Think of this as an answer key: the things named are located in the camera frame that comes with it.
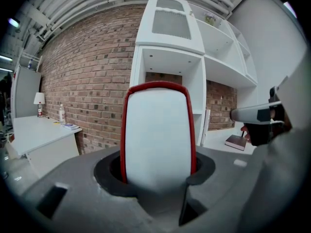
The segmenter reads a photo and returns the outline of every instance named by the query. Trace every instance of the lamp shade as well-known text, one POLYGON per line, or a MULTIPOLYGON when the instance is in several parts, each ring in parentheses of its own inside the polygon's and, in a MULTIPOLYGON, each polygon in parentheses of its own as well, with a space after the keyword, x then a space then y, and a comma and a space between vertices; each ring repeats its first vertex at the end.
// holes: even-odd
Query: lamp shade
POLYGON ((44 93, 37 92, 35 94, 34 104, 39 104, 39 103, 45 104, 44 93))

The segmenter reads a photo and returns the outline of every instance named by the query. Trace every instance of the small item on shelf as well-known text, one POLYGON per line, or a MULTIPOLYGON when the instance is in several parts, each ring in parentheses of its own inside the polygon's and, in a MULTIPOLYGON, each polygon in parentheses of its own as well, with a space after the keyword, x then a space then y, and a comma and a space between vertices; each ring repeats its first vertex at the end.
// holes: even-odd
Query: small item on shelf
POLYGON ((65 129, 68 129, 68 130, 76 130, 76 129, 79 128, 78 125, 71 124, 71 123, 66 123, 66 124, 63 125, 63 127, 64 127, 65 129))
POLYGON ((66 121, 65 121, 65 109, 64 109, 64 105, 61 104, 60 108, 59 108, 59 122, 61 125, 65 125, 66 121))
POLYGON ((33 59, 30 59, 30 61, 28 62, 28 69, 30 69, 31 68, 31 66, 32 66, 32 64, 33 64, 33 59))
POLYGON ((39 104, 38 104, 38 117, 42 117, 42 104, 41 104, 41 102, 39 102, 39 104))
POLYGON ((247 139, 237 135, 231 135, 226 141, 225 145, 244 151, 247 139))
POLYGON ((209 25, 214 26, 216 22, 216 17, 209 12, 204 13, 205 16, 205 22, 208 23, 209 25))
POLYGON ((37 92, 35 94, 34 104, 38 105, 38 117, 43 117, 42 105, 45 104, 44 93, 37 92))
POLYGON ((205 121, 204 121, 204 126, 203 126, 203 134, 202 134, 202 139, 201 139, 201 144, 200 144, 201 147, 203 147, 205 143, 206 133, 208 131, 208 125, 209 125, 209 117, 210 117, 210 110, 206 110, 205 121))

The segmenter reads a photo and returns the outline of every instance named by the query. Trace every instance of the black slot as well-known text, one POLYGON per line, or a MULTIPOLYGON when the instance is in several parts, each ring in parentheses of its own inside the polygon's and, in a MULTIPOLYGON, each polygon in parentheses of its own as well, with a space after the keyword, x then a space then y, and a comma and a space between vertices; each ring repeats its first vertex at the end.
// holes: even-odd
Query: black slot
POLYGON ((37 206, 37 210, 47 218, 51 219, 66 192, 66 188, 53 186, 40 201, 39 205, 37 206))
POLYGON ((188 201, 184 201, 184 206, 179 218, 179 226, 189 223, 206 211, 207 208, 205 208, 199 201, 188 198, 188 201))

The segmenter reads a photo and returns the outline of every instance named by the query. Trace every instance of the cabinet door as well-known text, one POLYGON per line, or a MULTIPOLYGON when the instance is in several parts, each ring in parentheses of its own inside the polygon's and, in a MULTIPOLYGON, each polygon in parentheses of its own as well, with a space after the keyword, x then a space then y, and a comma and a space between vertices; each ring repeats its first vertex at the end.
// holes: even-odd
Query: cabinet door
POLYGON ((21 67, 15 92, 15 115, 30 117, 38 114, 38 105, 34 104, 35 94, 39 91, 41 73, 21 67))
POLYGON ((204 54, 199 27, 185 0, 149 0, 136 45, 171 47, 204 54))

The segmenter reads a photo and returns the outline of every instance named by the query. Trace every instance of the book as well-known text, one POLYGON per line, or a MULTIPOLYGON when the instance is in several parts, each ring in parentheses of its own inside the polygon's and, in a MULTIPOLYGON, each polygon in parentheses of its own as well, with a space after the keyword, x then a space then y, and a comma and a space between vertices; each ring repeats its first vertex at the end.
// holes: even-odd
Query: book
POLYGON ((204 146, 205 138, 206 138, 206 133, 208 130, 208 125, 209 125, 209 116, 210 116, 210 110, 205 111, 205 120, 204 120, 204 127, 203 127, 203 133, 202 133, 202 139, 201 139, 201 144, 200 146, 204 146))
POLYGON ((76 129, 79 128, 78 125, 71 124, 71 123, 66 123, 66 124, 63 125, 63 127, 64 127, 65 129, 68 129, 68 130, 76 130, 76 129))
POLYGON ((244 151, 247 139, 238 135, 231 135, 226 141, 225 145, 244 151))

